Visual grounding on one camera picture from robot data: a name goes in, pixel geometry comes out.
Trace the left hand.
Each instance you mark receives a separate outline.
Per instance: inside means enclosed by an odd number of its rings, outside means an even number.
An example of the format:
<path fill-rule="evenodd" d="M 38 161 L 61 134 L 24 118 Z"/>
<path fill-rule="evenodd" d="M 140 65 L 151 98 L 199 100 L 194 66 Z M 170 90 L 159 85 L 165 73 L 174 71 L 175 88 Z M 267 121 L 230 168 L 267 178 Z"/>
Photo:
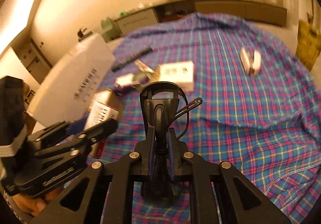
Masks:
<path fill-rule="evenodd" d="M 44 195 L 43 198 L 32 199 L 27 195 L 17 194 L 14 195 L 12 199 L 20 210 L 29 215 L 37 216 L 50 202 L 52 202 L 63 191 L 63 189 L 63 186 L 56 188 Z"/>

